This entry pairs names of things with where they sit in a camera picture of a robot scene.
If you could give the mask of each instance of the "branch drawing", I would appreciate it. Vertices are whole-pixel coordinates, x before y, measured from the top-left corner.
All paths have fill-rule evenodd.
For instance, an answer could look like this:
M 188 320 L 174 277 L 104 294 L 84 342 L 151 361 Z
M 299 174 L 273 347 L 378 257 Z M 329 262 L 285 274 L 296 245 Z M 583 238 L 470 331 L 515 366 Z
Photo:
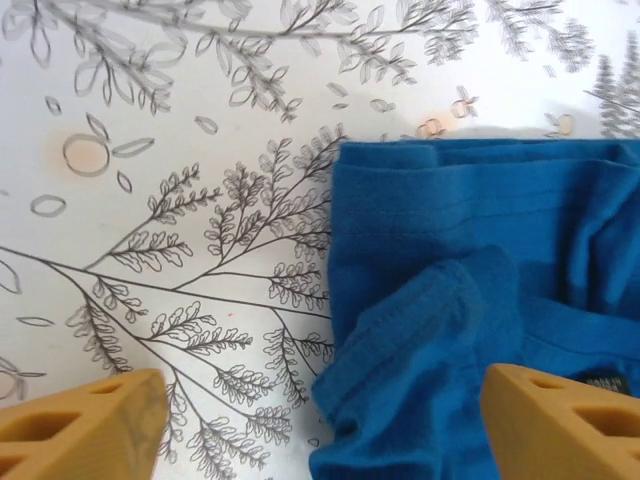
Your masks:
M 533 52 L 531 40 L 536 32 L 547 37 L 547 48 L 554 53 L 569 73 L 589 65 L 593 56 L 593 40 L 587 28 L 575 18 L 566 20 L 563 30 L 553 24 L 562 15 L 564 0 L 526 0 L 515 7 L 509 0 L 487 0 L 489 22 L 502 25 L 502 43 L 508 54 L 527 60 Z
M 318 0 L 313 6 L 283 0 L 280 18 L 284 29 L 274 31 L 241 30 L 239 22 L 251 11 L 248 0 L 216 0 L 220 11 L 232 19 L 229 27 L 206 25 L 200 20 L 201 2 L 125 2 L 114 0 L 72 0 L 74 13 L 62 8 L 57 0 L 21 0 L 30 9 L 10 7 L 3 18 L 5 38 L 19 38 L 31 25 L 32 54 L 43 67 L 51 60 L 49 30 L 63 24 L 74 33 L 74 47 L 82 59 L 75 72 L 75 90 L 85 96 L 101 82 L 106 105 L 114 92 L 125 103 L 147 106 L 155 115 L 169 112 L 173 78 L 166 69 L 180 62 L 186 53 L 185 31 L 200 34 L 195 55 L 201 56 L 215 46 L 217 61 L 231 79 L 231 106 L 250 105 L 280 114 L 282 122 L 291 122 L 302 98 L 287 98 L 283 85 L 287 66 L 274 67 L 267 55 L 276 40 L 299 40 L 314 56 L 322 53 L 320 41 L 333 41 L 341 56 L 340 72 L 360 69 L 364 83 L 372 78 L 381 81 L 393 74 L 393 84 L 413 84 L 409 70 L 416 65 L 402 56 L 404 43 L 390 42 L 393 36 L 421 35 L 427 42 L 425 55 L 431 63 L 457 60 L 464 48 L 477 36 L 473 2 L 467 0 L 399 0 L 400 26 L 381 29 L 384 7 L 374 8 L 365 23 L 351 31 L 328 31 L 332 23 L 352 26 L 359 20 L 355 5 L 346 0 Z M 126 33 L 103 27 L 110 13 L 160 26 L 168 42 L 140 49 Z
M 153 246 L 151 243 L 145 246 L 149 233 L 144 228 L 153 222 L 176 225 L 178 217 L 184 217 L 189 212 L 195 212 L 198 208 L 215 202 L 221 195 L 220 188 L 211 191 L 203 188 L 196 191 L 193 184 L 197 180 L 200 180 L 198 163 L 185 167 L 181 175 L 173 172 L 167 180 L 160 183 L 160 198 L 157 199 L 153 195 L 149 197 L 147 201 L 151 211 L 149 216 L 86 268 L 91 270 L 107 258 L 113 258 L 138 273 L 142 271 L 143 265 L 149 266 L 154 271 L 161 271 L 159 262 L 162 259 L 176 266 L 182 266 L 181 254 L 192 255 L 189 246 L 184 242 L 178 242 L 178 238 L 173 236 L 175 234 L 167 235 L 166 232 L 164 235 L 163 232 L 152 235 Z M 122 250 L 121 247 L 125 243 L 128 243 L 128 249 Z
M 264 339 L 269 342 L 269 346 L 264 348 L 264 353 L 273 357 L 266 368 L 277 371 L 276 385 L 284 384 L 284 394 L 287 395 L 287 401 L 291 403 L 292 408 L 298 408 L 309 401 L 309 396 L 306 393 L 304 382 L 299 378 L 296 353 L 313 376 L 317 377 L 317 372 L 307 358 L 312 354 L 322 356 L 325 363 L 328 363 L 333 358 L 334 347 L 333 344 L 322 340 L 318 334 L 309 335 L 304 340 L 296 339 L 291 335 L 282 316 L 276 310 L 273 310 L 273 313 L 278 317 L 282 328 L 264 335 Z
M 640 57 L 635 32 L 627 35 L 626 61 L 616 81 L 611 58 L 601 55 L 598 76 L 587 94 L 600 100 L 601 133 L 607 138 L 640 137 Z
M 213 363 L 203 362 L 199 360 L 199 353 L 195 353 L 193 349 L 190 350 L 188 348 L 189 335 L 197 336 L 205 328 L 209 329 L 209 327 L 216 327 L 217 325 L 216 320 L 211 315 L 201 312 L 199 301 L 194 302 L 185 309 L 178 308 L 171 316 L 160 315 L 150 327 L 151 336 L 145 338 L 135 334 L 125 323 L 120 321 L 116 317 L 115 309 L 110 307 L 113 300 L 106 300 L 105 298 L 107 292 L 111 292 L 109 294 L 111 296 L 118 296 L 118 299 L 115 299 L 116 302 L 124 303 L 126 298 L 134 298 L 129 291 L 132 286 L 131 283 L 119 283 L 113 278 L 110 278 L 110 281 L 107 282 L 105 277 L 84 269 L 33 257 L 6 247 L 0 247 L 0 250 L 41 263 L 68 280 L 78 290 L 82 298 L 82 305 L 66 323 L 74 329 L 75 337 L 88 339 L 84 350 L 93 353 L 92 361 L 100 362 L 103 368 L 109 370 L 111 374 L 130 370 L 131 366 L 122 347 L 124 342 L 120 341 L 120 335 L 125 335 L 130 341 L 137 343 L 163 365 L 167 365 L 171 369 L 175 380 L 169 382 L 166 392 L 170 415 L 159 450 L 159 455 L 164 456 L 167 461 L 175 462 L 177 460 L 175 445 L 184 441 L 189 416 L 197 418 L 199 427 L 186 446 L 188 449 L 194 450 L 192 454 L 193 461 L 199 461 L 201 456 L 203 456 L 202 458 L 206 457 L 202 469 L 205 478 L 217 478 L 213 476 L 215 472 L 218 472 L 216 475 L 220 472 L 226 472 L 225 475 L 228 475 L 229 478 L 235 478 L 236 473 L 231 466 L 231 460 L 233 459 L 238 459 L 241 464 L 247 464 L 252 468 L 261 469 L 266 465 L 270 452 L 265 446 L 257 444 L 256 441 L 262 439 L 266 445 L 270 443 L 279 445 L 289 441 L 289 433 L 292 430 L 289 408 L 284 406 L 259 407 L 255 411 L 239 408 L 244 405 L 251 407 L 255 401 L 273 393 L 276 385 L 264 373 L 250 370 L 245 365 L 222 368 Z M 74 273 L 93 277 L 96 281 L 93 288 L 86 289 L 83 287 L 78 280 L 73 278 L 72 274 Z M 101 305 L 95 300 L 94 296 L 105 299 L 104 302 L 107 305 Z M 180 334 L 177 336 L 172 335 L 172 332 L 179 331 L 187 335 L 187 342 L 183 341 L 184 337 Z M 233 336 L 238 338 L 238 335 L 241 338 L 250 339 L 247 334 L 234 333 Z M 162 336 L 173 339 L 177 343 L 168 343 L 161 339 Z M 230 401 L 226 401 L 220 395 L 217 395 L 213 389 L 199 382 L 172 360 L 161 356 L 153 348 L 155 344 L 163 344 L 182 350 L 194 360 L 201 361 L 205 366 L 212 368 L 215 377 L 211 387 L 215 390 L 220 390 L 222 395 L 229 397 Z M 0 367 L 4 371 L 17 372 L 17 369 L 10 362 L 2 358 L 0 358 Z M 20 375 L 35 377 L 42 374 L 21 372 Z M 234 418 L 243 419 L 245 422 L 244 432 L 237 425 L 232 424 L 230 417 L 219 416 L 213 420 L 205 420 L 185 390 L 184 382 L 190 382 L 191 385 L 202 390 L 214 401 L 219 402 L 220 406 L 228 409 Z
M 322 127 L 320 135 L 302 146 L 300 155 L 294 157 L 288 149 L 290 139 L 270 141 L 268 154 L 259 159 L 261 174 L 250 172 L 243 164 L 236 165 L 235 170 L 227 170 L 224 187 L 230 202 L 226 206 L 216 205 L 214 216 L 209 220 L 212 228 L 204 232 L 211 242 L 209 252 L 218 258 L 218 263 L 178 285 L 176 290 L 184 291 L 201 278 L 219 274 L 222 267 L 228 268 L 238 258 L 276 242 L 292 243 L 296 257 L 304 257 L 307 262 L 316 255 L 324 258 L 330 236 L 329 192 L 320 193 L 311 188 L 305 194 L 294 196 L 294 193 L 306 182 L 325 183 L 328 180 L 339 143 L 344 139 L 346 135 L 341 124 L 333 133 Z M 284 180 L 296 173 L 297 180 L 285 186 Z M 275 281 L 282 287 L 288 286 L 282 279 Z M 315 302 L 322 300 L 324 294 L 314 290 L 311 295 L 315 296 Z

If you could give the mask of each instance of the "orange fruit drawing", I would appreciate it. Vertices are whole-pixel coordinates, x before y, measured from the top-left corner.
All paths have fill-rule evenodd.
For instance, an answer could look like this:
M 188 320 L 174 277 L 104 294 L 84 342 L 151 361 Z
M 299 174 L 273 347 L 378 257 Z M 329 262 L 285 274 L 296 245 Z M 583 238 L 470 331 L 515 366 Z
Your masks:
M 465 118 L 468 114 L 468 106 L 465 100 L 456 100 L 451 104 L 451 114 L 455 118 Z
M 573 117 L 568 114 L 560 115 L 557 120 L 558 134 L 568 137 L 573 133 Z
M 432 138 L 442 135 L 446 129 L 442 128 L 442 123 L 437 118 L 430 118 L 418 127 L 417 136 L 422 138 Z
M 76 133 L 62 145 L 62 155 L 69 169 L 81 177 L 97 177 L 109 168 L 111 152 L 100 137 Z
M 18 387 L 16 378 L 8 372 L 0 372 L 0 400 L 9 398 Z

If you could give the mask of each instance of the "leaf drawing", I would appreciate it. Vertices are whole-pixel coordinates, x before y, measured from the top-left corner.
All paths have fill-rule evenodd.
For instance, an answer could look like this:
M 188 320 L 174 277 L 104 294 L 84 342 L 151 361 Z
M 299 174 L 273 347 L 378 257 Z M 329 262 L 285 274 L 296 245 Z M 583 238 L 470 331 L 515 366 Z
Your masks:
M 60 103 L 54 97 L 44 97 L 44 101 L 47 104 L 47 108 L 51 115 L 59 116 L 62 114 L 62 108 L 60 107 Z
M 143 317 L 149 313 L 146 308 L 141 308 L 142 302 L 139 298 L 129 294 L 129 287 L 120 283 L 107 282 L 101 277 L 91 290 L 93 295 L 102 300 L 107 310 L 113 311 L 122 307 L 125 310 L 125 320 L 131 324 L 138 321 L 138 317 Z
M 322 54 L 320 42 L 313 37 L 301 37 L 300 45 L 302 45 L 302 48 L 304 48 L 307 53 L 314 57 L 319 57 Z
M 131 158 L 140 155 L 142 152 L 151 148 L 155 143 L 155 138 L 138 138 L 137 140 L 114 147 L 113 150 L 111 150 L 111 154 L 118 158 Z
M 249 105 L 266 111 L 280 113 L 280 120 L 291 122 L 296 118 L 296 110 L 301 98 L 287 101 L 282 88 L 283 78 L 288 68 L 274 68 L 266 54 L 274 43 L 269 36 L 247 36 L 227 39 L 215 31 L 205 33 L 196 46 L 196 56 L 206 53 L 215 43 L 215 55 L 220 69 L 231 78 L 233 92 L 229 106 Z
M 93 352 L 91 360 L 101 362 L 102 368 L 112 375 L 131 370 L 127 360 L 119 356 L 122 347 L 119 345 L 112 318 L 105 313 L 91 298 L 84 294 L 84 304 L 65 322 L 74 329 L 73 336 L 86 338 L 85 352 Z
M 215 202 L 221 195 L 220 188 L 212 191 L 203 188 L 199 192 L 192 190 L 193 182 L 199 179 L 200 165 L 194 163 L 191 167 L 185 167 L 181 175 L 174 172 L 167 180 L 163 180 L 160 183 L 160 198 L 151 195 L 147 201 L 151 210 L 149 220 L 175 225 L 176 217 L 184 217 L 187 212 L 195 212 L 198 207 Z
M 627 34 L 625 63 L 619 79 L 616 79 L 611 58 L 608 55 L 600 56 L 596 83 L 593 90 L 586 93 L 600 100 L 600 125 L 604 137 L 640 137 L 638 68 L 640 54 L 635 32 Z
M 13 268 L 2 260 L 0 260 L 0 287 L 9 293 L 16 295 L 22 294 L 20 277 L 18 277 L 18 274 Z
M 346 97 L 348 95 L 347 90 L 337 83 L 329 82 L 327 83 L 327 88 L 331 90 L 332 93 L 336 94 L 339 97 Z
M 322 291 L 315 280 L 320 280 L 320 270 L 315 263 L 285 266 L 279 263 L 274 268 L 273 276 L 269 277 L 269 298 L 278 298 L 281 304 L 291 302 L 295 308 L 305 303 L 309 310 L 323 309 L 329 299 L 329 292 Z
M 55 218 L 67 208 L 67 201 L 57 195 L 40 195 L 31 201 L 31 212 L 39 217 Z
M 213 387 L 220 389 L 232 403 L 246 403 L 250 407 L 256 400 L 266 397 L 274 388 L 269 377 L 262 372 L 251 371 L 244 365 L 235 365 L 228 370 L 216 367 L 216 372 Z
M 124 190 L 127 193 L 131 193 L 133 191 L 131 180 L 129 180 L 129 177 L 127 177 L 120 170 L 118 170 L 117 179 L 118 179 L 118 185 L 120 185 L 120 188 L 122 188 L 122 190 Z
M 185 242 L 180 241 L 177 233 L 167 234 L 162 231 L 150 234 L 146 230 L 132 235 L 124 250 L 110 254 L 114 260 L 136 273 L 142 273 L 145 268 L 161 272 L 165 262 L 182 267 L 183 255 L 192 257 L 193 251 Z
M 300 347 L 300 352 L 305 357 L 321 357 L 323 363 L 329 365 L 333 361 L 335 347 L 332 342 L 323 339 L 319 333 L 311 332 L 305 339 L 293 339 Z
M 218 124 L 207 117 L 197 116 L 194 120 L 204 133 L 215 135 L 218 133 Z
M 51 320 L 42 317 L 16 317 L 16 320 L 30 327 L 51 327 L 55 325 Z
M 90 113 L 87 113 L 87 123 L 89 124 L 89 128 L 91 128 L 91 131 L 95 133 L 96 136 L 100 137 L 105 142 L 108 142 L 110 140 L 109 133 L 107 132 L 105 126 L 100 120 L 98 120 Z
M 587 28 L 574 18 L 567 18 L 564 29 L 558 29 L 555 19 L 562 15 L 564 0 L 527 0 L 514 6 L 509 0 L 487 0 L 489 22 L 502 26 L 502 43 L 508 54 L 527 60 L 534 51 L 531 41 L 547 37 L 547 50 L 555 54 L 569 73 L 589 65 L 594 51 Z
M 232 20 L 244 20 L 251 12 L 249 0 L 216 0 L 220 13 Z
M 258 408 L 254 415 L 247 417 L 246 431 L 261 437 L 266 443 L 288 444 L 293 430 L 289 415 L 291 409 L 277 407 Z
M 168 384 L 165 391 L 169 405 L 169 419 L 162 433 L 158 456 L 164 457 L 171 465 L 174 465 L 178 460 L 175 446 L 184 441 L 183 427 L 187 425 L 187 417 L 184 413 L 187 411 L 187 401 L 178 391 L 175 382 Z
M 201 304 L 196 301 L 187 308 L 178 308 L 171 315 L 160 314 L 151 325 L 149 340 L 167 337 L 187 342 L 196 334 L 202 333 L 203 325 L 215 327 L 216 319 L 208 314 L 200 314 Z
M 556 78 L 556 71 L 553 69 L 553 67 L 551 65 L 545 65 L 544 66 L 544 71 L 546 72 L 547 76 L 549 78 Z
M 477 117 L 478 111 L 474 107 L 474 104 L 478 101 L 479 97 L 469 97 L 467 89 L 458 85 L 456 88 L 460 100 L 456 100 L 451 104 L 451 114 L 455 118 L 466 118 L 467 116 Z
M 266 365 L 269 370 L 275 370 L 276 385 L 284 384 L 284 394 L 292 408 L 298 408 L 309 401 L 304 382 L 299 378 L 300 373 L 296 369 L 298 361 L 294 358 L 295 344 L 284 328 L 266 333 L 264 339 L 269 346 L 264 348 L 264 353 L 273 359 Z
M 6 358 L 0 357 L 0 371 L 16 373 L 18 372 L 18 367 Z
M 189 439 L 187 448 L 193 450 L 191 461 L 210 479 L 227 480 L 236 477 L 230 462 L 223 455 L 237 458 L 241 464 L 262 469 L 270 453 L 256 445 L 255 440 L 229 426 L 229 419 L 219 417 L 210 422 L 200 420 L 200 429 Z
M 193 335 L 185 347 L 185 350 L 203 356 L 218 354 L 223 350 L 244 350 L 253 343 L 253 337 L 248 333 L 241 333 L 237 328 L 223 330 L 217 327 L 201 334 Z
M 390 112 L 391 110 L 394 110 L 396 108 L 395 103 L 387 103 L 381 98 L 376 98 L 374 100 L 371 100 L 369 102 L 369 105 L 371 105 L 371 108 L 373 108 L 376 112 L 379 112 L 379 113 Z
M 379 5 L 369 13 L 367 17 L 367 30 L 370 32 L 376 30 L 382 25 L 384 20 L 384 5 Z

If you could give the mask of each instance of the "botanical print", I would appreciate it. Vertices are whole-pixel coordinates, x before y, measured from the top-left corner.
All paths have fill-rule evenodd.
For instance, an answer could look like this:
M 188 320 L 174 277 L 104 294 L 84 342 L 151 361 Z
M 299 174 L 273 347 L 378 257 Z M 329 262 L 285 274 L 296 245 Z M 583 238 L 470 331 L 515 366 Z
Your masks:
M 586 27 L 563 12 L 564 0 L 485 0 L 488 21 L 503 30 L 505 52 L 521 60 L 534 47 L 529 40 L 544 32 L 547 49 L 568 72 L 589 64 L 593 42 Z M 215 56 L 232 85 L 229 106 L 249 105 L 276 112 L 291 122 L 303 98 L 285 89 L 287 65 L 269 59 L 278 41 L 299 41 L 301 47 L 319 57 L 334 44 L 340 59 L 339 73 L 357 72 L 360 82 L 390 79 L 392 85 L 415 84 L 411 72 L 417 59 L 404 56 L 404 39 L 418 36 L 424 42 L 428 63 L 441 65 L 460 60 L 464 50 L 478 38 L 472 0 L 398 0 L 395 22 L 386 19 L 387 5 L 374 6 L 366 15 L 346 0 L 317 0 L 309 4 L 283 0 L 282 28 L 270 31 L 244 30 L 241 23 L 251 12 L 249 0 L 217 0 L 228 26 L 202 21 L 206 10 L 201 1 L 156 4 L 150 1 L 115 0 L 14 0 L 2 19 L 7 40 L 30 35 L 34 60 L 47 68 L 52 59 L 51 35 L 64 26 L 74 33 L 73 43 L 80 63 L 74 75 L 79 97 L 99 93 L 106 105 L 118 98 L 130 105 L 148 108 L 155 115 L 171 110 L 174 79 L 170 68 L 185 55 Z M 105 27 L 113 16 L 127 16 L 140 23 L 162 28 L 165 41 L 140 48 L 126 32 Z M 565 25 L 556 24 L 565 21 Z M 191 51 L 188 35 L 197 35 Z
M 626 3 L 598 13 L 626 18 L 636 7 Z M 1 406 L 56 391 L 85 368 L 105 376 L 160 368 L 170 414 L 158 478 L 305 478 L 308 453 L 330 440 L 310 391 L 334 355 L 325 270 L 341 142 L 359 139 L 363 125 L 367 139 L 387 141 L 491 124 L 494 112 L 520 107 L 500 105 L 487 85 L 527 96 L 526 86 L 504 83 L 503 65 L 548 82 L 549 99 L 531 113 L 540 135 L 584 133 L 586 122 L 553 90 L 571 79 L 599 115 L 592 135 L 636 137 L 634 26 L 625 27 L 624 52 L 594 38 L 572 5 L 2 0 L 0 83 L 22 69 L 42 73 L 33 104 L 13 95 L 19 82 L 2 83 L 9 110 L 24 108 L 37 124 L 30 137 L 12 135 L 27 148 L 40 130 L 59 130 L 56 158 L 71 180 L 62 188 L 45 166 L 37 174 L 51 178 L 32 186 L 7 147 L 16 173 L 0 177 L 10 332 L 0 341 Z M 487 60 L 486 72 L 463 75 L 478 68 L 476 56 L 507 63 Z M 224 101 L 185 106 L 202 96 Z M 266 135 L 250 130 L 252 119 Z M 94 227 L 75 220 L 91 201 L 87 185 L 105 203 L 124 202 Z M 33 232 L 16 242 L 22 221 Z M 64 232 L 65 245 L 47 229 Z M 110 243 L 91 249 L 103 232 Z M 23 343 L 38 354 L 16 353 Z M 51 345 L 71 352 L 75 372 L 59 370 Z
M 622 73 L 616 80 L 611 58 L 601 55 L 598 78 L 592 95 L 601 100 L 602 136 L 638 138 L 640 136 L 640 57 L 638 36 L 629 32 Z

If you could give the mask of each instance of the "stitched seam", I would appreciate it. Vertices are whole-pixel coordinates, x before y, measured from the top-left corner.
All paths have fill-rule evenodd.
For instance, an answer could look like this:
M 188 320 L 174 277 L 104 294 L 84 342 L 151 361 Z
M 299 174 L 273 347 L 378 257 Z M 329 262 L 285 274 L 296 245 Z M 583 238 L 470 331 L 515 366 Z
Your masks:
M 449 297 L 446 302 L 442 303 L 442 305 L 440 306 L 437 312 L 428 316 L 425 322 L 423 322 L 419 328 L 411 332 L 412 335 L 410 337 L 410 340 L 407 343 L 398 345 L 397 348 L 391 354 L 385 357 L 381 362 L 378 362 L 375 365 L 373 365 L 373 367 L 375 368 L 371 368 L 363 378 L 361 378 L 352 388 L 349 389 L 349 391 L 341 395 L 338 401 L 336 402 L 336 407 L 332 409 L 332 412 L 327 415 L 327 418 L 330 421 L 333 421 L 335 419 L 335 416 L 340 412 L 341 406 L 344 405 L 345 402 L 348 402 L 349 400 L 351 400 L 351 398 L 353 398 L 353 396 L 356 395 L 358 391 L 362 388 L 362 385 L 369 382 L 378 373 L 378 369 L 383 369 L 396 360 L 395 353 L 398 350 L 400 349 L 412 350 L 413 347 L 422 340 L 421 338 L 422 332 L 424 332 L 428 327 L 432 326 L 430 320 L 434 320 L 436 317 L 446 312 L 449 308 L 451 308 L 452 303 L 454 301 L 460 301 L 459 294 L 462 290 L 464 290 L 464 287 L 456 288 L 453 291 L 451 297 Z
M 491 215 L 477 215 L 477 216 L 473 216 L 473 217 L 467 217 L 463 220 L 461 220 L 460 222 L 454 224 L 454 225 L 450 225 L 448 227 L 444 227 L 444 228 L 440 228 L 437 230 L 428 230 L 428 231 L 424 231 L 424 232 L 402 232 L 402 233 L 394 233 L 394 232 L 363 232 L 363 233 L 350 233 L 349 231 L 340 231 L 340 230 L 333 230 L 333 236 L 344 236 L 344 237 L 373 237 L 373 236 L 392 236 L 392 237 L 397 237 L 397 238 L 403 238 L 403 237 L 410 237 L 410 236 L 436 236 L 436 234 L 438 233 L 442 233 L 442 232 L 450 232 L 453 230 L 456 230 L 458 228 L 460 228 L 462 225 L 471 222 L 473 220 L 481 220 L 481 219 L 486 219 L 486 218 L 500 218 L 500 217 L 513 217 L 516 215 L 531 215 L 534 213 L 540 213 L 540 212 L 548 212 L 548 211 L 552 211 L 552 210 L 578 210 L 580 208 L 583 208 L 584 206 L 586 206 L 586 204 L 581 203 L 580 205 L 559 205 L 559 206 L 555 206 L 555 207 L 549 207 L 549 208 L 540 208 L 537 210 L 528 210 L 528 211 L 522 211 L 522 212 L 509 212 L 509 213 L 497 213 L 497 214 L 491 214 Z
M 403 311 L 407 307 L 411 306 L 413 304 L 413 302 L 415 302 L 417 299 L 419 299 L 423 295 L 428 295 L 429 292 L 431 291 L 431 289 L 433 288 L 433 285 L 435 284 L 436 280 L 439 280 L 442 277 L 440 272 L 436 271 L 436 270 L 442 270 L 442 266 L 441 265 L 436 264 L 436 265 L 431 266 L 431 268 L 434 271 L 433 271 L 433 275 L 431 276 L 431 278 L 428 279 L 429 281 L 428 281 L 427 284 L 423 285 L 420 288 L 419 291 L 415 292 L 409 298 L 406 298 L 402 302 L 398 303 L 398 305 L 396 305 L 393 308 L 393 310 L 387 312 L 387 314 L 385 314 L 385 315 L 382 315 L 382 316 L 376 318 L 371 324 L 367 325 L 366 328 L 364 328 L 363 330 L 358 332 L 354 337 L 350 338 L 343 345 L 342 349 L 354 348 L 354 347 L 358 346 L 362 342 L 362 340 L 369 334 L 369 332 L 372 329 L 377 328 L 381 323 L 387 321 L 389 318 L 395 317 L 395 316 L 403 313 Z
M 404 301 L 396 305 L 394 309 L 391 310 L 390 312 L 387 312 L 385 315 L 381 315 L 377 317 L 371 324 L 369 324 L 362 331 L 358 332 L 354 337 L 349 337 L 347 342 L 340 349 L 340 351 L 357 347 L 369 335 L 372 329 L 378 328 L 381 323 L 386 322 L 387 320 L 389 320 L 389 318 L 394 317 L 398 314 L 401 314 L 407 307 L 409 307 L 414 301 L 416 301 L 416 299 L 422 297 L 423 295 L 428 295 L 436 281 L 436 275 L 439 275 L 439 273 L 434 272 L 434 275 L 431 278 L 429 278 L 428 283 L 423 285 L 419 291 L 417 291 L 416 293 L 411 295 L 409 298 L 405 299 Z M 336 360 L 335 360 L 336 363 L 340 360 L 340 357 L 339 357 L 340 351 L 338 351 L 336 354 Z M 318 378 L 318 380 L 316 380 L 316 386 L 322 385 L 323 383 L 325 383 L 326 378 L 327 378 L 326 375 L 323 375 L 320 378 Z
M 405 215 L 405 214 L 428 214 L 428 215 L 432 215 L 434 213 L 443 212 L 443 211 L 449 210 L 451 208 L 459 207 L 460 205 L 464 205 L 466 203 L 471 203 L 471 202 L 479 202 L 479 201 L 483 201 L 483 200 L 508 200 L 508 199 L 513 199 L 513 198 L 533 198 L 533 197 L 538 197 L 540 195 L 549 195 L 549 194 L 554 194 L 554 193 L 586 194 L 586 195 L 590 195 L 591 197 L 596 197 L 597 198 L 597 197 L 603 196 L 604 193 L 606 193 L 606 192 L 599 192 L 597 190 L 596 191 L 592 191 L 592 190 L 585 190 L 585 189 L 541 190 L 539 192 L 525 193 L 525 194 L 521 193 L 521 194 L 517 194 L 517 195 L 465 198 L 464 200 L 459 200 L 459 201 L 454 202 L 454 203 L 445 204 L 445 205 L 439 207 L 437 210 L 433 210 L 433 209 L 431 209 L 431 210 L 429 210 L 429 209 L 421 209 L 421 210 L 375 210 L 375 213 L 380 213 L 380 214 L 384 214 L 384 215 Z M 367 197 L 367 196 L 356 197 L 356 198 L 352 198 L 351 201 L 357 200 L 358 198 L 368 199 L 369 197 Z M 344 213 L 371 213 L 371 210 L 358 210 L 358 209 L 348 209 L 348 210 L 340 209 L 340 211 L 342 211 Z

